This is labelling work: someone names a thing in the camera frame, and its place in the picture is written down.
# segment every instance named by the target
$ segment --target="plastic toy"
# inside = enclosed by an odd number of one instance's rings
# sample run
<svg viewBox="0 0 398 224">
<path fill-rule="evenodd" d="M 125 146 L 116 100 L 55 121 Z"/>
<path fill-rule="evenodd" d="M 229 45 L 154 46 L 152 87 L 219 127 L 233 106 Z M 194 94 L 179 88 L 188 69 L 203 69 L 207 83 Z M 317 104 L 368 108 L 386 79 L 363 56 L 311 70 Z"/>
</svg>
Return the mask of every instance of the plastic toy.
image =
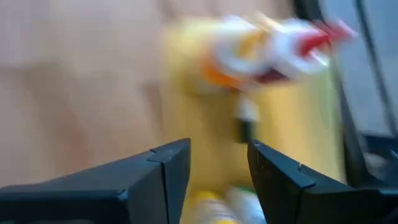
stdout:
<svg viewBox="0 0 398 224">
<path fill-rule="evenodd" d="M 329 67 L 332 43 L 355 36 L 342 21 L 311 24 L 300 19 L 278 23 L 258 14 L 256 22 L 226 17 L 205 43 L 199 58 L 200 72 L 191 82 L 199 94 L 220 89 L 239 93 L 236 118 L 238 141 L 254 137 L 257 106 L 247 92 L 281 80 L 298 81 L 319 75 Z"/>
<path fill-rule="evenodd" d="M 249 62 L 259 61 L 256 56 L 265 48 L 260 46 L 269 43 L 272 27 L 291 21 L 276 22 L 263 15 L 258 15 L 257 19 L 239 19 L 256 29 L 263 29 L 262 32 L 254 29 L 255 32 L 247 35 L 237 34 L 238 45 L 233 52 L 238 59 Z M 336 110 L 338 99 L 333 84 L 335 66 L 329 44 L 324 44 L 325 51 L 323 47 L 315 50 L 330 61 L 326 61 L 328 65 L 321 67 L 319 72 L 312 75 L 297 73 L 294 78 L 280 77 L 275 67 L 268 71 L 268 76 L 254 77 L 264 78 L 262 82 L 242 75 L 250 81 L 244 83 L 250 85 L 240 90 L 212 82 L 203 72 L 204 62 L 217 62 L 212 52 L 216 50 L 216 40 L 220 36 L 216 34 L 226 21 L 227 18 L 186 17 L 169 24 L 163 38 L 166 71 L 162 73 L 161 89 L 164 141 L 192 139 L 191 178 L 182 223 L 193 223 L 194 196 L 198 191 L 207 189 L 222 194 L 231 184 L 252 183 L 247 145 L 241 144 L 242 138 L 239 141 L 235 138 L 237 133 L 242 133 L 238 130 L 242 127 L 235 125 L 233 118 L 240 108 L 246 114 L 258 112 L 252 114 L 260 119 L 249 123 L 253 128 L 251 138 L 322 174 L 345 181 Z M 309 26 L 321 30 L 314 24 Z M 236 78 L 233 74 L 226 77 Z M 239 102 L 249 106 L 239 107 Z M 255 110 L 248 110 L 250 105 Z"/>
</svg>

